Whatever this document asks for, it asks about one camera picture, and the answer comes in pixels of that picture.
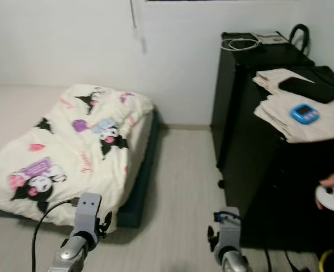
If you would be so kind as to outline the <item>small white grey box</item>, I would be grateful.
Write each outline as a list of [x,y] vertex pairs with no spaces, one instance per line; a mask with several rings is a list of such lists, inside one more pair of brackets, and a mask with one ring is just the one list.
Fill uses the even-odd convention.
[[274,44],[288,44],[290,41],[277,31],[251,33],[260,44],[274,45]]

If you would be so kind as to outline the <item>cream cartoon print blanket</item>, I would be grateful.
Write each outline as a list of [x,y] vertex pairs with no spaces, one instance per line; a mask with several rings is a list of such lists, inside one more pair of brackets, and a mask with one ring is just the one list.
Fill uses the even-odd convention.
[[148,96],[91,84],[0,87],[0,210],[60,226],[84,192],[102,198],[99,217],[118,211],[133,180],[134,140],[154,104]]

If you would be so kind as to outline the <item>grey blind wand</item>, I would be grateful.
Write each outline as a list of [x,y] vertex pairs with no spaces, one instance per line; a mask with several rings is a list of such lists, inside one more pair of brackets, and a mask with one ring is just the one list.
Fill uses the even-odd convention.
[[138,0],[129,0],[129,3],[133,33],[137,35],[140,31],[140,5],[138,4]]

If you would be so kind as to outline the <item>black cabinet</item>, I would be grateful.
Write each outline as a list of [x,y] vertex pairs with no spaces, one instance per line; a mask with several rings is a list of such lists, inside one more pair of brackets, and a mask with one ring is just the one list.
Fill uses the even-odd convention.
[[254,115],[268,91],[257,71],[316,66],[291,44],[253,48],[247,33],[223,33],[239,51],[222,49],[210,129],[226,204],[242,217],[241,245],[297,252],[334,247],[334,212],[315,204],[319,181],[334,174],[334,139],[289,143]]

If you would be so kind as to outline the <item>large folded beige cloth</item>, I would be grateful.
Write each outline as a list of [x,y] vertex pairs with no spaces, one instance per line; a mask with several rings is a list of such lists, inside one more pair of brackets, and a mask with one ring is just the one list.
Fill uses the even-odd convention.
[[[320,112],[320,119],[302,125],[290,117],[292,108],[309,104]],[[334,101],[323,104],[293,93],[271,94],[261,101],[254,115],[271,124],[289,143],[322,142],[334,139]]]

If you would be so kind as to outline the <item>small folded beige cloth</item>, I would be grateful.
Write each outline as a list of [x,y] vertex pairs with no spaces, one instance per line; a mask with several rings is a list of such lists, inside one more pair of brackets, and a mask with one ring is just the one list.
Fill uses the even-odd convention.
[[270,94],[286,94],[288,91],[281,89],[279,84],[289,78],[296,78],[304,82],[314,83],[314,81],[284,68],[257,71],[255,77],[252,78],[252,81],[257,83],[258,86],[265,88]]

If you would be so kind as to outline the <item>cream sheeted mattress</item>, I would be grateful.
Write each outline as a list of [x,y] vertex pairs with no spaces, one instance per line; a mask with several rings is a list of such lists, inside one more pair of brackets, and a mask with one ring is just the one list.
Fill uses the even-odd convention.
[[58,102],[63,86],[0,84],[0,124],[42,117]]

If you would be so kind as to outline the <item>black folded cloth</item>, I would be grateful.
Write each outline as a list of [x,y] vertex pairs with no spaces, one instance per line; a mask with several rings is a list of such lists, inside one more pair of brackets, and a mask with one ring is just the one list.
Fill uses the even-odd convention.
[[278,84],[283,91],[326,104],[334,101],[334,72],[328,66],[292,67],[296,75]]

